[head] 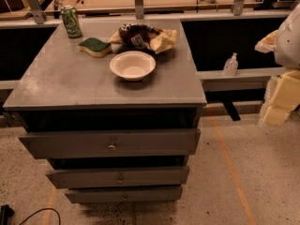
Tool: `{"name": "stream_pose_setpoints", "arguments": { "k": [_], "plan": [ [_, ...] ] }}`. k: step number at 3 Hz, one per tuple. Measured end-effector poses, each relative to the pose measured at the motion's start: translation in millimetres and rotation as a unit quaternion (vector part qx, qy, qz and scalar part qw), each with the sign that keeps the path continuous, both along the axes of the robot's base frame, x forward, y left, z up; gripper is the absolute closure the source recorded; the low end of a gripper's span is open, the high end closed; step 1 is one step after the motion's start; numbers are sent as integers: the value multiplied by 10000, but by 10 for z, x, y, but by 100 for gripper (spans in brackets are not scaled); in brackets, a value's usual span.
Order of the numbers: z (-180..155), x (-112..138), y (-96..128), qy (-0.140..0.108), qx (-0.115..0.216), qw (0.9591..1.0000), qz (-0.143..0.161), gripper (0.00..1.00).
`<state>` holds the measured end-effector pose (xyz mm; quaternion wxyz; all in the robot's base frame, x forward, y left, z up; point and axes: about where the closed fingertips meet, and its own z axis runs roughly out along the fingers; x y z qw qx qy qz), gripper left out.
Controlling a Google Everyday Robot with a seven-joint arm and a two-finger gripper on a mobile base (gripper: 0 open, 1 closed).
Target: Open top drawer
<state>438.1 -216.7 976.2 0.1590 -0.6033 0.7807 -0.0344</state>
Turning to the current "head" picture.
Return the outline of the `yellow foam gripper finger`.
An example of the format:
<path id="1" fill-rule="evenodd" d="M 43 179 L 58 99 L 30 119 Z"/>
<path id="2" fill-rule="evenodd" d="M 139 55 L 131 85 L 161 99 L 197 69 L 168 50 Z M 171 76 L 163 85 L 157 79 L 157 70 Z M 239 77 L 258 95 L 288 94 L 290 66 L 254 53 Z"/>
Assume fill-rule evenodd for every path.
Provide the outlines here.
<path id="1" fill-rule="evenodd" d="M 276 37 L 278 31 L 275 30 L 261 39 L 255 45 L 255 50 L 260 53 L 270 53 L 275 49 Z"/>

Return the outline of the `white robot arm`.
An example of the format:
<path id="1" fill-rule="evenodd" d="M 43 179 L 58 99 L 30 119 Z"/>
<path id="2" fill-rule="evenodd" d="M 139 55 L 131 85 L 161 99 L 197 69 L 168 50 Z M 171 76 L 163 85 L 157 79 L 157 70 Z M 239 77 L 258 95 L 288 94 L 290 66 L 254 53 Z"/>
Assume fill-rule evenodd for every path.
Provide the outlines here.
<path id="1" fill-rule="evenodd" d="M 292 69 L 300 68 L 300 4 L 290 13 L 279 29 L 255 45 L 260 53 L 273 52 L 277 64 Z"/>

